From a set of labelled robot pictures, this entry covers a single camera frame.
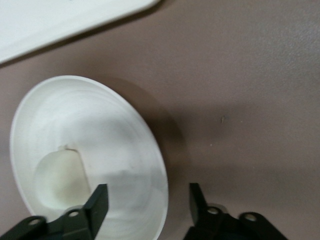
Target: screw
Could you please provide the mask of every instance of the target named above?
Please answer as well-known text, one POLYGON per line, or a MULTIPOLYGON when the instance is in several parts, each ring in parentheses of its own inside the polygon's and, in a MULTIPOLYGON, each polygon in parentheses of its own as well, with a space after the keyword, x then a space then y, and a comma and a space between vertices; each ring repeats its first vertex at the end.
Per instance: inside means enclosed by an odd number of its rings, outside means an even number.
POLYGON ((78 211, 72 211, 72 212, 70 212, 69 213, 69 217, 75 217, 75 216, 77 216, 79 214, 79 212, 78 211))
POLYGON ((244 216, 244 218, 247 219, 247 220, 249 220, 249 221, 251 221, 251 222, 257 221, 257 218, 256 218, 254 215, 252 215, 252 214, 246 214, 246 215, 244 216))
POLYGON ((38 223, 40 223, 40 219, 36 218, 36 219, 31 220, 31 221, 28 223, 28 225, 33 226, 33 225, 36 225, 36 224, 38 224, 38 223))
POLYGON ((214 214, 214 215, 219 213, 218 209, 216 209, 215 207, 210 207, 207 211, 208 213, 214 214))

